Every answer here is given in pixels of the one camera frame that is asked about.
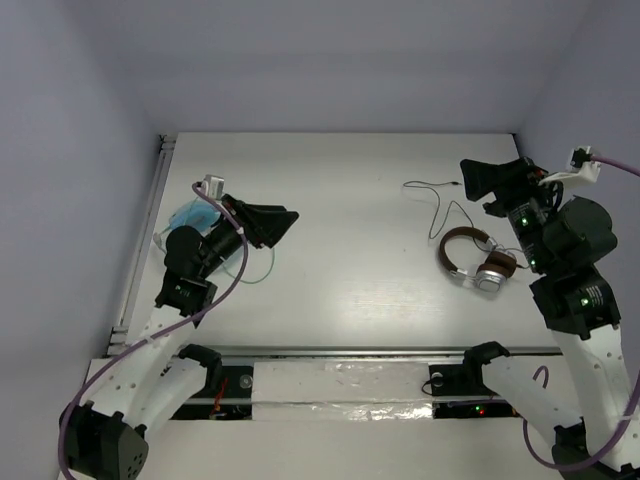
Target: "headphones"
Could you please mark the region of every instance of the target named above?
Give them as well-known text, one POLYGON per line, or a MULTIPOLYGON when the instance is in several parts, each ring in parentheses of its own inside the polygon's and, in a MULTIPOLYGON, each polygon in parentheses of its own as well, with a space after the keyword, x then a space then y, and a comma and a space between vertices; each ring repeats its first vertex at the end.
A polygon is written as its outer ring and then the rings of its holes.
POLYGON ((499 247, 487 233, 473 227, 457 227, 448 231, 440 241, 438 260, 454 277, 469 278, 473 280, 476 288, 493 293, 498 292, 502 285, 507 283, 507 279, 513 276, 517 268, 515 255, 499 247), (478 267, 475 276, 456 267, 447 256, 445 246, 449 240, 456 237, 471 237, 491 247, 489 255, 478 267))

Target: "purple cable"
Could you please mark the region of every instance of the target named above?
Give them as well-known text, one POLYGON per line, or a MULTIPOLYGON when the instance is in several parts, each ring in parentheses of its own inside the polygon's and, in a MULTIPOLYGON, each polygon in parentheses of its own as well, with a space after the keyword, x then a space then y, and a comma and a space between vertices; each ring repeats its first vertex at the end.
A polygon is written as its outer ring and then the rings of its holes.
POLYGON ((591 156, 591 161, 592 162, 604 163, 605 165, 611 165, 612 167, 619 168, 620 170, 624 170, 625 172, 632 173, 636 177, 640 177, 640 169, 638 169, 636 167, 632 167, 632 166, 627 165, 627 164, 624 164, 624 163, 619 162, 617 160, 613 160, 611 158, 600 157, 598 155, 592 155, 591 156))
MULTIPOLYGON (((542 366, 538 368, 536 373, 533 375, 533 379, 537 380, 538 377, 540 376, 540 373, 542 373, 543 371, 545 371, 545 380, 542 386, 544 388, 547 388, 547 383, 549 382, 549 369, 547 367, 542 366)), ((629 398, 629 404, 627 405, 627 408, 625 408, 624 410, 623 415, 625 417, 631 417, 634 414, 636 410, 636 406, 638 405, 638 401, 640 401, 640 374, 638 374, 638 379, 636 380, 636 386, 633 388, 633 391, 631 392, 631 397, 629 398)), ((531 454, 531 456, 533 456, 533 458, 535 458, 538 461, 538 463, 544 465, 547 468, 551 468, 552 470, 557 470, 559 472, 577 472, 579 470, 584 470, 585 468, 589 468, 592 465, 595 465, 597 462, 602 460, 611 450, 613 450, 613 447, 615 447, 616 444, 623 437, 624 432, 627 431, 627 428, 629 427, 629 423, 631 423, 630 418, 627 420, 621 420, 620 423, 618 423, 618 426, 616 427, 616 430, 611 436, 611 438, 609 439, 609 441, 605 443, 604 446, 600 450, 598 450, 595 454, 593 454, 591 457, 581 462, 571 463, 566 465, 558 465, 555 463, 547 462, 545 459, 543 459, 536 453, 536 451, 533 449, 533 445, 531 445, 531 439, 529 438, 529 423, 526 420, 522 421, 522 431, 524 433, 524 443, 527 446, 527 450, 529 450, 529 453, 531 454)))
MULTIPOLYGON (((216 202, 211 200, 209 197, 204 195, 198 189, 198 187, 199 187, 198 183, 194 183, 191 186, 192 190, 195 192, 197 196, 199 196, 205 202, 211 204, 216 210, 218 210, 218 212, 220 212, 220 214, 223 215, 227 219, 227 221, 231 223, 231 225, 233 225, 233 227, 236 230, 240 230, 241 229, 240 225, 238 224, 238 222, 235 221, 235 219, 231 216, 231 214, 228 213, 224 208, 222 208, 216 202)), ((153 335, 151 335, 151 338, 153 340, 163 337, 168 333, 171 333, 180 327, 184 327, 185 325, 191 322, 200 320, 209 311, 211 311, 213 308, 220 305, 220 303, 222 303, 231 294, 231 292, 233 292, 233 290, 240 283, 240 280, 242 279, 242 275, 244 274, 244 270, 247 266, 247 261, 249 260, 249 244, 247 243, 247 237, 244 235, 244 233, 240 233, 240 239, 242 240, 242 249, 243 249, 242 264, 240 265, 240 270, 238 271, 238 275, 233 279, 233 282, 231 282, 231 285, 229 285, 229 288, 227 288, 222 295, 220 295, 211 305, 209 305, 204 310, 194 315, 191 315, 190 317, 187 317, 184 320, 181 320, 178 323, 175 323, 174 325, 164 328, 159 332, 156 332, 153 335)), ((102 377, 106 372, 108 372, 109 369, 111 369, 120 360, 131 355, 133 352, 139 350, 140 348, 145 346, 147 343, 148 343, 147 340, 141 340, 138 343, 131 345, 120 355, 113 357, 109 361, 109 363, 103 366, 89 380, 86 381, 86 383, 82 386, 82 388, 78 391, 78 393, 76 393, 75 397, 73 397, 69 405, 67 405, 67 408, 64 411, 64 415, 62 416, 62 420, 60 421, 60 433, 58 434, 58 465, 60 466, 62 475, 64 475, 64 478, 66 478, 67 480, 77 480, 73 475, 71 475, 71 472, 69 471, 69 467, 67 466, 67 461, 64 454, 64 440, 65 440, 65 437, 67 436, 67 429, 69 428, 69 420, 71 419, 71 412, 73 411, 74 407, 80 405, 80 401, 82 400, 82 395, 84 395, 86 391, 89 390, 89 388, 91 388, 91 386, 95 384, 100 377, 102 377)))

